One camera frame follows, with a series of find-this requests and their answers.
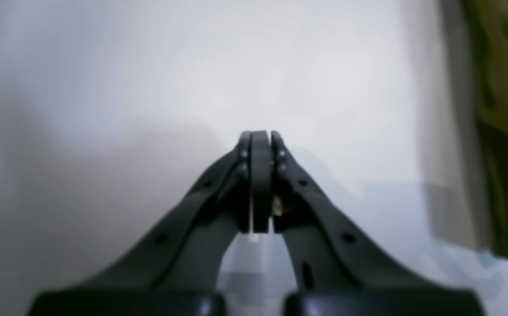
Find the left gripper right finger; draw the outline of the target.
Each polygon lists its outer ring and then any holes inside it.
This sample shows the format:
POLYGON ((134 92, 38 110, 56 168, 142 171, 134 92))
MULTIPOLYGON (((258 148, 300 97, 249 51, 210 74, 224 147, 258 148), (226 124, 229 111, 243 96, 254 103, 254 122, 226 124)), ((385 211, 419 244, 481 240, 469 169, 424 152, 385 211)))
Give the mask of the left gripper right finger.
POLYGON ((483 316, 471 290, 419 276, 386 254, 341 212, 270 133, 272 220, 287 246, 298 289, 284 316, 483 316))

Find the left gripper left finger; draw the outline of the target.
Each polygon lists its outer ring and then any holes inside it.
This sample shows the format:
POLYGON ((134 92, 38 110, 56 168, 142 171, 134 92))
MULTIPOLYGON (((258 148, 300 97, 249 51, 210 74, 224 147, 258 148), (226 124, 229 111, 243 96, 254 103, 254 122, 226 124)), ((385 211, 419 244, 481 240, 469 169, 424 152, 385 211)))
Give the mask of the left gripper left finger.
POLYGON ((217 279, 228 246, 252 227, 252 160, 262 139, 243 132, 131 250, 77 286, 41 293, 29 316, 227 316, 217 279))

